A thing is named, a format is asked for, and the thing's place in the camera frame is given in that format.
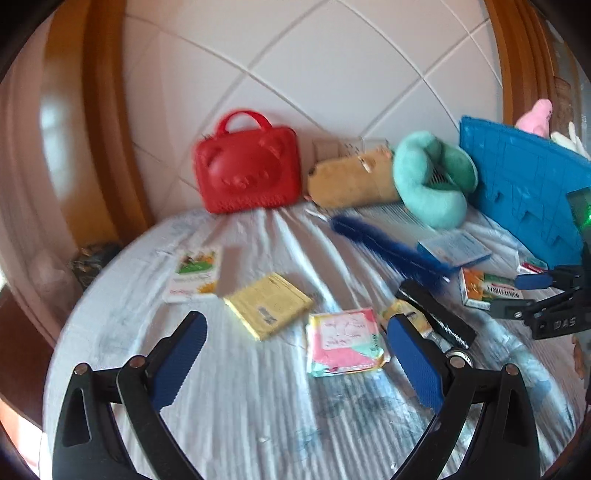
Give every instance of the mint green neck pillow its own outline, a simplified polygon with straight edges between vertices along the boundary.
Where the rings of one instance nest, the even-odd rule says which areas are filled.
[[[426,225],[441,229],[463,223],[466,195],[478,186],[478,171],[470,156],[429,132],[415,132],[400,142],[393,177],[408,210]]]

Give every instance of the screw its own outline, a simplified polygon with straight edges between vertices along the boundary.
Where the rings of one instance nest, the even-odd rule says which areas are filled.
[[[505,370],[507,370],[507,373],[509,375],[512,375],[513,377],[515,377],[516,375],[519,375],[519,368],[517,368],[517,365],[508,364],[505,367]]]
[[[86,372],[88,372],[88,364],[78,364],[74,368],[74,373],[76,375],[84,375]]]
[[[129,366],[131,368],[140,368],[146,364],[146,359],[142,355],[136,355],[129,360]]]
[[[464,368],[466,366],[466,361],[458,356],[451,357],[449,362],[453,368]]]

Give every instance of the pink package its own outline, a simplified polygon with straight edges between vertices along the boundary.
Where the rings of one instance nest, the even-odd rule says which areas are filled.
[[[307,336],[314,377],[377,369],[390,360],[372,309],[310,315]]]

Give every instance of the pink toy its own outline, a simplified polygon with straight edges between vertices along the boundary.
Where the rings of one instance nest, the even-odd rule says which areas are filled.
[[[515,126],[529,134],[539,137],[550,137],[550,117],[552,117],[552,102],[546,98],[538,100],[531,111],[525,113]]]

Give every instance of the red suitcase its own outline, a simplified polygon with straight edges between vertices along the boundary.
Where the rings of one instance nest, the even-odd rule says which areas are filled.
[[[260,129],[228,133],[228,122],[240,113],[254,118]],[[273,127],[251,110],[222,118],[215,134],[196,145],[193,158],[207,211],[230,213],[295,203],[301,194],[295,134],[289,127]]]

